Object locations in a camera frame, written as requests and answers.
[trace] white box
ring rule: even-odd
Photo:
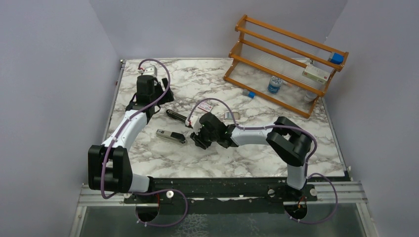
[[[307,65],[302,72],[302,75],[321,84],[326,84],[330,77],[330,73],[321,70],[320,68],[316,68],[313,65]]]

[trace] blue jar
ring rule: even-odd
[[[268,85],[268,91],[272,94],[278,93],[283,81],[284,80],[282,80],[279,77],[272,76],[271,81],[269,82],[269,85]]]

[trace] cable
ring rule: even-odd
[[[140,195],[140,196],[149,196],[149,195],[154,195],[154,194],[164,193],[164,192],[167,192],[167,191],[174,191],[174,192],[177,192],[177,193],[179,193],[180,195],[182,195],[183,199],[185,200],[185,212],[183,213],[182,217],[181,217],[179,220],[177,220],[177,221],[175,221],[175,222],[173,222],[173,223],[170,223],[170,224],[153,224],[153,223],[148,223],[148,222],[143,222],[143,221],[141,221],[141,220],[140,220],[140,218],[139,218],[139,216],[138,216],[138,213],[137,213],[137,212],[135,212],[135,216],[136,216],[136,217],[137,217],[137,219],[138,219],[137,223],[142,223],[142,224],[144,224],[145,226],[170,227],[170,226],[174,226],[174,225],[178,224],[179,222],[183,221],[183,219],[185,219],[186,214],[188,214],[188,199],[186,198],[186,196],[185,196],[185,194],[184,194],[184,193],[182,193],[181,191],[179,191],[179,190],[177,190],[177,189],[162,189],[162,190],[158,190],[158,191],[151,192],[151,193],[134,193],[134,194],[136,194],[136,195]]]
[[[106,149],[105,157],[104,157],[103,163],[102,163],[102,173],[101,173],[101,176],[100,176],[100,192],[101,192],[102,197],[104,199],[109,199],[109,198],[113,197],[113,195],[116,194],[116,192],[114,192],[114,193],[110,194],[109,196],[106,196],[105,195],[105,170],[106,170],[106,163],[108,162],[109,153],[110,153],[110,151],[112,149],[113,144],[115,143],[115,141],[119,137],[120,133],[124,130],[125,126],[129,123],[129,121],[131,119],[133,119],[135,116],[137,116],[139,113],[143,112],[144,110],[148,109],[149,107],[154,106],[158,101],[160,101],[164,97],[164,95],[166,95],[166,93],[168,92],[168,90],[170,88],[170,73],[169,73],[168,68],[162,62],[160,62],[159,60],[152,59],[152,58],[147,58],[147,59],[144,59],[143,61],[141,61],[140,64],[138,65],[138,68],[141,67],[141,64],[143,64],[144,62],[147,62],[147,61],[156,62],[156,63],[160,64],[164,68],[164,70],[166,71],[166,73],[168,75],[168,86],[167,86],[167,88],[164,90],[163,94],[161,94],[161,96],[159,98],[157,98],[155,101],[153,101],[152,103],[148,104],[147,106],[141,108],[140,110],[138,110],[137,112],[135,112],[134,114],[132,114],[128,119],[126,119],[124,121],[124,123],[121,125],[120,129],[115,134],[114,139],[111,140],[111,143],[109,144],[108,149]]]
[[[319,174],[319,173],[312,173],[312,174],[310,174],[310,176],[308,177],[308,178],[311,178],[311,177],[313,177],[313,175],[319,175],[319,176],[321,176],[322,178],[324,178],[330,185],[331,185],[331,187],[332,187],[332,189],[333,189],[333,192],[335,193],[335,199],[336,199],[336,202],[335,202],[335,207],[333,208],[333,211],[326,217],[326,218],[324,218],[323,220],[320,220],[320,221],[313,221],[313,222],[311,222],[311,221],[301,221],[301,220],[299,220],[299,219],[296,219],[296,218],[294,218],[294,217],[292,217],[292,216],[290,216],[287,212],[286,212],[286,214],[287,215],[289,215],[289,217],[290,217],[290,219],[291,220],[293,220],[293,221],[296,221],[296,222],[298,222],[298,223],[302,223],[302,224],[307,224],[307,225],[317,225],[317,224],[320,224],[320,223],[323,223],[323,222],[326,222],[326,221],[328,221],[328,220],[330,220],[332,217],[333,217],[333,215],[336,213],[336,211],[337,211],[337,206],[338,206],[338,204],[339,204],[339,201],[337,200],[337,192],[336,192],[336,188],[335,188],[335,186],[332,184],[332,182],[330,181],[330,179],[328,179],[326,176],[324,176],[323,174]]]
[[[313,148],[313,150],[310,152],[310,154],[307,156],[307,158],[305,160],[306,166],[305,166],[305,170],[304,170],[304,175],[307,176],[308,160],[310,159],[310,157],[317,150],[317,140],[316,140],[316,138],[313,135],[311,135],[309,132],[307,132],[306,130],[301,129],[299,127],[285,126],[285,125],[268,125],[268,126],[265,126],[265,127],[242,127],[242,126],[240,126],[240,125],[237,124],[236,119],[234,118],[233,111],[231,111],[230,107],[224,101],[222,101],[220,99],[217,99],[217,98],[205,98],[205,99],[203,99],[201,101],[198,101],[196,103],[195,107],[192,109],[191,113],[189,114],[189,116],[187,118],[188,121],[190,121],[190,118],[192,116],[192,113],[195,111],[195,109],[197,108],[197,106],[200,103],[202,103],[204,101],[207,101],[207,100],[216,100],[216,101],[220,102],[221,104],[223,104],[228,109],[228,111],[230,112],[231,117],[233,119],[233,123],[236,126],[236,128],[238,128],[238,129],[241,129],[241,130],[260,130],[260,129],[269,129],[269,128],[277,127],[277,128],[287,128],[287,129],[296,130],[296,131],[302,132],[304,135],[308,136],[314,142],[314,148]]]

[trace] white knob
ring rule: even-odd
[[[168,197],[168,198],[172,198],[172,197],[173,197],[173,195],[174,195],[174,192],[173,192],[173,191],[168,191],[168,192],[166,193],[166,197]]]

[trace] table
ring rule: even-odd
[[[121,122],[125,107],[136,92],[141,60],[127,60],[116,97],[108,136]],[[192,130],[181,122],[169,118],[166,109],[187,116],[195,103],[206,97],[215,97],[226,102],[234,112],[241,115],[238,123],[243,125],[271,124],[278,116],[286,116],[301,128],[312,133],[318,141],[318,149],[309,161],[308,173],[319,172],[326,176],[344,176],[345,166],[339,157],[333,130],[327,117],[324,102],[319,100],[312,116],[305,119],[260,97],[251,99],[242,95],[242,89],[223,80],[232,60],[225,58],[162,59],[171,74],[171,89],[175,101],[162,105],[162,110],[153,115],[149,124],[140,132],[129,151],[131,168],[135,174],[159,178],[240,178],[240,177],[286,177],[287,164],[269,146],[246,145],[225,149],[213,143],[203,150],[189,138]],[[156,65],[158,79],[166,72],[157,63],[147,62],[143,67]],[[212,113],[224,120],[227,109],[218,102]],[[157,129],[179,132],[187,137],[187,145],[156,137]]]

